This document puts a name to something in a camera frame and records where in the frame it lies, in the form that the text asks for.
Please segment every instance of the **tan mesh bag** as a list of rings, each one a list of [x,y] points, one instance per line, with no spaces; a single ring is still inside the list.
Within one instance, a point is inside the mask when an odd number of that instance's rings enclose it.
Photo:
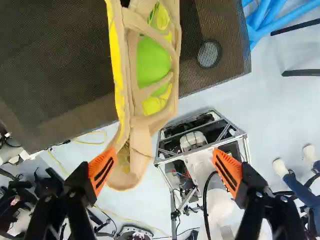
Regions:
[[[179,0],[131,0],[128,8],[122,7],[120,0],[105,2],[119,118],[118,131],[107,146],[107,149],[115,147],[118,158],[107,185],[127,190],[139,183],[153,159],[151,136],[177,111],[181,49]],[[169,54],[169,71],[141,87],[137,79],[137,46],[144,38],[155,41]]]

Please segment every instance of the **floor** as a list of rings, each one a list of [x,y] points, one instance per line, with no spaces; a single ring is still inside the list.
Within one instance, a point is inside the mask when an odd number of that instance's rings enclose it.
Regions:
[[[298,21],[315,19],[319,13],[319,8],[314,9]],[[302,147],[313,143],[320,155],[319,78],[281,76],[284,70],[319,68],[319,30],[320,25],[264,37],[251,53],[252,73],[180,99],[178,103],[178,116],[199,108],[213,107],[247,132],[252,166],[274,191],[286,189],[272,169],[275,158],[282,157],[298,178],[306,181],[310,172],[302,161]],[[116,123],[100,129],[107,134],[107,141],[102,145],[72,142],[55,147],[52,156],[67,173],[71,173],[79,163],[90,161],[98,155],[116,129]],[[88,134],[78,139],[98,143],[104,137],[104,134]],[[156,138],[154,136],[152,140],[154,148]],[[40,154],[48,165],[66,176],[52,156],[47,152]],[[319,186],[320,180],[312,187],[317,194],[320,194]],[[135,189],[118,192],[104,187],[96,204],[107,211],[118,229],[124,223],[136,223],[142,227],[147,225],[155,238],[171,236],[169,190],[152,164]],[[94,211],[98,217],[105,219],[101,212]],[[181,216],[177,232],[182,233],[202,224],[202,212]],[[104,230],[109,232],[112,228],[110,224]]]

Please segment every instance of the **aluminum frame cart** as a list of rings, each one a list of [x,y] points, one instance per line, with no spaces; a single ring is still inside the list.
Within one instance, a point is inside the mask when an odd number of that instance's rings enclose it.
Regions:
[[[170,190],[172,239],[177,239],[176,219],[181,213],[189,215],[190,211],[203,210],[198,204],[190,207],[190,203],[198,201],[203,191],[198,186],[206,180],[199,179],[199,175],[194,173],[197,159],[193,158],[213,152],[214,148],[230,154],[239,162],[251,163],[248,135],[215,109],[202,110],[169,122],[159,132],[154,166]]]

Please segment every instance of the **jeans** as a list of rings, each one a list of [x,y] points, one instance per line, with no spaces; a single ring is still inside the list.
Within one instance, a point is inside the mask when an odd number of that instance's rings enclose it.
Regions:
[[[316,161],[313,167],[320,172],[320,160]],[[284,175],[283,181],[295,193],[301,202],[313,210],[314,224],[318,235],[320,235],[320,197],[314,195],[307,187],[298,182],[294,174]]]

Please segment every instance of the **white sneaker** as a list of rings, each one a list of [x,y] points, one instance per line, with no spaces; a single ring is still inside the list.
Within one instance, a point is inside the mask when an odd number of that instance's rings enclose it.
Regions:
[[[281,158],[276,158],[272,162],[273,169],[276,174],[283,178],[286,174],[289,174],[288,169],[286,168],[285,162]]]
[[[316,148],[312,144],[305,146],[303,149],[303,160],[310,166],[313,167],[314,163],[319,160],[316,156]]]

